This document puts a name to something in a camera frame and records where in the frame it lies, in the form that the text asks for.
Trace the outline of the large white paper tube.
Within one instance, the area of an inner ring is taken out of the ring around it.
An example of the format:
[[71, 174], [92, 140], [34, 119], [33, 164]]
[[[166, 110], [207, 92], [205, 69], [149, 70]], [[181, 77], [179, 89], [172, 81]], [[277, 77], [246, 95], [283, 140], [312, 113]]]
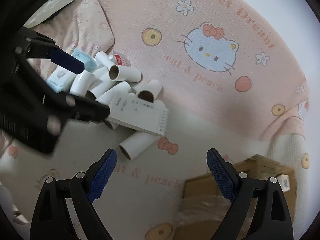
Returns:
[[161, 136], [158, 135], [136, 131], [122, 141], [119, 147], [127, 159], [133, 160], [160, 138]]

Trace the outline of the white spiral notebook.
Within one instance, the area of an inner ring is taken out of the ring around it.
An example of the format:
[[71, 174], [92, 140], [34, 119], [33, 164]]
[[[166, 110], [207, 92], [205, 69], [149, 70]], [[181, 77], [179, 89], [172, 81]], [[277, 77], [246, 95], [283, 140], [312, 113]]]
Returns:
[[133, 95], [119, 94], [110, 104], [107, 120], [137, 131], [164, 136], [169, 110], [162, 101], [150, 103]]

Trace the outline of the white cardboard tube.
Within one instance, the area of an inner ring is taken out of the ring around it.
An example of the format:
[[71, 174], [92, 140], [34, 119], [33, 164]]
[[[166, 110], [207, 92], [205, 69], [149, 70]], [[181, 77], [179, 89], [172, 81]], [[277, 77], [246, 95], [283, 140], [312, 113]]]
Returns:
[[93, 73], [93, 81], [86, 92], [86, 97], [95, 100], [106, 91], [108, 91], [116, 83], [109, 77], [109, 70], [107, 67], [101, 67], [95, 70]]
[[141, 91], [137, 94], [137, 97], [147, 102], [154, 102], [161, 90], [161, 83], [158, 80], [151, 80], [141, 89]]
[[84, 98], [94, 78], [94, 74], [83, 70], [82, 73], [76, 75], [69, 92], [72, 95]]
[[113, 65], [108, 73], [110, 80], [116, 82], [139, 82], [142, 79], [139, 69], [127, 66]]
[[109, 105], [113, 97], [119, 93], [129, 94], [131, 92], [131, 86], [126, 81], [120, 82], [104, 94], [99, 96], [95, 101], [104, 105]]
[[95, 55], [95, 60], [108, 69], [114, 65], [114, 63], [109, 59], [109, 56], [103, 51], [100, 51]]

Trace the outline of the blue tissue pack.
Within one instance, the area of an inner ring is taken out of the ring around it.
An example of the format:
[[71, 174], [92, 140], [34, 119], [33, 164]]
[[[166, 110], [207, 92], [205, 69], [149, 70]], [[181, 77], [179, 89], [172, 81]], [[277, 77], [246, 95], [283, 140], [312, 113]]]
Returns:
[[[79, 48], [75, 48], [71, 55], [84, 64], [84, 70], [90, 72], [95, 70], [98, 66], [96, 60], [91, 55]], [[67, 92], [71, 88], [76, 76], [80, 73], [82, 73], [81, 70], [69, 70], [57, 66], [52, 74], [46, 79], [46, 84], [56, 93]]]

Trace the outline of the green white cloth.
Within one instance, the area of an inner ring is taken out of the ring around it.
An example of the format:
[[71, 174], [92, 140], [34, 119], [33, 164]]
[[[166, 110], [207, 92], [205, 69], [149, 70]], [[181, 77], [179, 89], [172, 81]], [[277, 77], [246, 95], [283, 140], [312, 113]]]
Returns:
[[26, 28], [32, 28], [44, 22], [56, 12], [63, 9], [65, 6], [72, 3], [74, 0], [48, 0], [40, 7], [23, 25]]

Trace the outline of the pink patterned pillow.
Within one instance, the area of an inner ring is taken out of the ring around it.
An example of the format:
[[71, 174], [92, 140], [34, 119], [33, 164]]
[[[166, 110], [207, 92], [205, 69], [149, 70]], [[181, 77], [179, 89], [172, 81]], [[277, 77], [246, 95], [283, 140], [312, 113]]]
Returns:
[[94, 57], [114, 45], [114, 35], [98, 0], [74, 0], [53, 19], [32, 28], [65, 52], [75, 48]]

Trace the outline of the red white small packet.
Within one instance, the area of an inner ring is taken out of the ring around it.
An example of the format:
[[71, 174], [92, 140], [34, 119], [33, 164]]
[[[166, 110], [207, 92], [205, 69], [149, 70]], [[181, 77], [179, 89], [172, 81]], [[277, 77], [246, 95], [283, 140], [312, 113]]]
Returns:
[[117, 51], [113, 51], [112, 54], [108, 56], [108, 58], [117, 65], [125, 66], [125, 67], [131, 67], [131, 63], [129, 59], [122, 53], [119, 53]]

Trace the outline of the cardboard box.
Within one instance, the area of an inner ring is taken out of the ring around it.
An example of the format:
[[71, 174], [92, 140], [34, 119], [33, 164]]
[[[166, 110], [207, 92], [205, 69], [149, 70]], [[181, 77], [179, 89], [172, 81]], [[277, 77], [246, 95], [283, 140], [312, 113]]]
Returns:
[[207, 165], [185, 182], [174, 239], [293, 239], [293, 168], [258, 154], [233, 165], [216, 149]]

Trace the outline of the pink Hello Kitty mat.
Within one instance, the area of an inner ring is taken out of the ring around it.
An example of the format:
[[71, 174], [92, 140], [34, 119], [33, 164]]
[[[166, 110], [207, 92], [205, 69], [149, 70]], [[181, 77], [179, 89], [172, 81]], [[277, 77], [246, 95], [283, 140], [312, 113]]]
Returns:
[[71, 121], [52, 157], [6, 135], [1, 145], [1, 199], [12, 200], [13, 224], [28, 239], [41, 186], [67, 179], [108, 148], [118, 155], [93, 205], [114, 239], [174, 239], [188, 179], [209, 174], [206, 153], [233, 164], [261, 155], [294, 169], [293, 235], [303, 234], [310, 162], [304, 116], [308, 85], [294, 55], [271, 25], [243, 0], [98, 0], [114, 35], [104, 51], [124, 54], [151, 80], [169, 110], [165, 136], [133, 160], [119, 144], [132, 129]]

